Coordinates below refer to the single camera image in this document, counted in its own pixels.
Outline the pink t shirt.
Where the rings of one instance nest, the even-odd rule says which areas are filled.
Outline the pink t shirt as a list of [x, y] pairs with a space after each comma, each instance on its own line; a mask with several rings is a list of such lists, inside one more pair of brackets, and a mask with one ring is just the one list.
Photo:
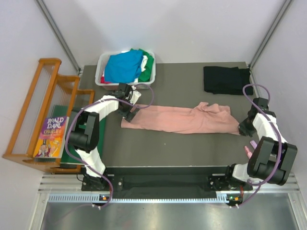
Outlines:
[[141, 109], [131, 122], [121, 121], [121, 128], [179, 134], [239, 135], [238, 125], [229, 106], [207, 102], [200, 102], [194, 108], [151, 105]]

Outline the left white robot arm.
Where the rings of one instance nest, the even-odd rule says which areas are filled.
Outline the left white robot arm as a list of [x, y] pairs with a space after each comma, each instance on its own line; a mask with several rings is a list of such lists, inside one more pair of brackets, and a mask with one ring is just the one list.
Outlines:
[[72, 121], [69, 122], [65, 138], [65, 151], [85, 166], [83, 183], [86, 185], [104, 190], [109, 183], [108, 177], [104, 175], [106, 166], [98, 151], [100, 121], [117, 111], [130, 122], [139, 110], [136, 108], [132, 111], [132, 108], [140, 96], [136, 86], [120, 83], [117, 90], [104, 95], [93, 104], [82, 109], [73, 109]]

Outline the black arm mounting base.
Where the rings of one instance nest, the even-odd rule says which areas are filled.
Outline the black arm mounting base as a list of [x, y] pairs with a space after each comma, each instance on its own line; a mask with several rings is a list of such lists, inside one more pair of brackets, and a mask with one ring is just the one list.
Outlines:
[[251, 191], [244, 182], [235, 182], [227, 173], [228, 166], [180, 166], [180, 167], [107, 167], [104, 176], [116, 191], [134, 187], [188, 187], [211, 191]]

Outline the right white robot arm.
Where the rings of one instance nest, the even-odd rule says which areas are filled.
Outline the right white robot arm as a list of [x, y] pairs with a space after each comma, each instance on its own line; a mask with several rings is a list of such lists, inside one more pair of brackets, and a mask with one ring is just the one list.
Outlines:
[[288, 143], [280, 134], [274, 112], [269, 110], [269, 100], [255, 98], [248, 116], [238, 130], [240, 135], [257, 134], [259, 142], [248, 163], [233, 164], [224, 177], [224, 184], [234, 190], [241, 184], [260, 183], [284, 185], [289, 177], [297, 155], [297, 147]]

